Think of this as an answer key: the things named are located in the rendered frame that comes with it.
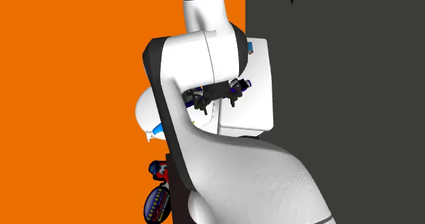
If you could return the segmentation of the blue and purple pen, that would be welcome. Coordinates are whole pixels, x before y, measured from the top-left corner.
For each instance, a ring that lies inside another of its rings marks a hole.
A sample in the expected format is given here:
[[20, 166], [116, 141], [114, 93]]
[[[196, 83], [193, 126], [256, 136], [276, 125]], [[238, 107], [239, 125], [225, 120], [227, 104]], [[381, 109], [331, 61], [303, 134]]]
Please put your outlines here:
[[[244, 92], [245, 90], [247, 90], [248, 88], [252, 86], [250, 80], [240, 79], [240, 83], [242, 87], [242, 92]], [[203, 87], [196, 87], [193, 89], [189, 89], [182, 94], [183, 101], [185, 102], [185, 105], [187, 108], [193, 106], [193, 94], [203, 95]], [[227, 97], [224, 97], [221, 99], [229, 99], [228, 94], [227, 94]]]

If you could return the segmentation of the dark oval printed bag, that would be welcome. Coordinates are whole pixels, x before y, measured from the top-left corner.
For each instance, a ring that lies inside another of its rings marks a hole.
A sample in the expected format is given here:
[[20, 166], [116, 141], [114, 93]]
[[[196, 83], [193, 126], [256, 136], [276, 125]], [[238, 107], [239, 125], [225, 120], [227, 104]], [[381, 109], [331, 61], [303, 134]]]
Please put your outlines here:
[[147, 224], [162, 224], [171, 210], [170, 190], [167, 185], [159, 185], [146, 198], [144, 220]]

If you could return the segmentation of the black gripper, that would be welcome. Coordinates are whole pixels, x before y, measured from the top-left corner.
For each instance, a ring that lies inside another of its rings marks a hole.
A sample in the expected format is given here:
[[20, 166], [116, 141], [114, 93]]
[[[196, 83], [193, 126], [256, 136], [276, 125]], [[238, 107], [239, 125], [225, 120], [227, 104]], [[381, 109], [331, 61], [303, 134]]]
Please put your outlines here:
[[227, 97], [230, 99], [231, 106], [234, 108], [236, 101], [242, 97], [242, 87], [240, 80], [233, 79], [230, 83], [228, 81], [204, 85], [203, 95], [193, 94], [193, 106], [196, 110], [201, 110], [205, 115], [208, 114], [206, 107], [208, 101], [221, 99]]

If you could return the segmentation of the red and blue toy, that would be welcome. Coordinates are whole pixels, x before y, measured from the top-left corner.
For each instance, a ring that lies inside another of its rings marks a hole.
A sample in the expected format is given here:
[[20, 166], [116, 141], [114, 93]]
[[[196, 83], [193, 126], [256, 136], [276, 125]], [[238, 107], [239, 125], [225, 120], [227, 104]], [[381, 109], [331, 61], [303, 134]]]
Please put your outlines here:
[[168, 166], [166, 161], [152, 161], [149, 164], [148, 171], [153, 175], [154, 180], [168, 182]]

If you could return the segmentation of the blue and white tube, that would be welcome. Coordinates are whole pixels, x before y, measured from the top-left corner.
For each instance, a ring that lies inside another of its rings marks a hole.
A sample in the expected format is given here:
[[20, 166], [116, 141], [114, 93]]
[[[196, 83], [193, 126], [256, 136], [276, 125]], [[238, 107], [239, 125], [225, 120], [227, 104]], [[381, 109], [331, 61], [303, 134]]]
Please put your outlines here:
[[152, 131], [146, 131], [146, 139], [150, 142], [152, 139], [165, 140], [162, 124], [159, 123]]

